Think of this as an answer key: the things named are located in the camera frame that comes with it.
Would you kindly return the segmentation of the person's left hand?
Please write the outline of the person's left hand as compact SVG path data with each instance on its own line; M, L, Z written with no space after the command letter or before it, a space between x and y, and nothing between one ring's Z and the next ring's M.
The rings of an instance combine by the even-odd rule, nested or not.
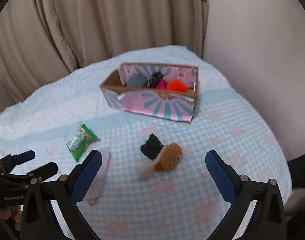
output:
M8 220L12 218L15 223L15 229L17 231L21 230L21 219L22 219L22 211L21 206L12 206L12 207L0 207L0 220Z

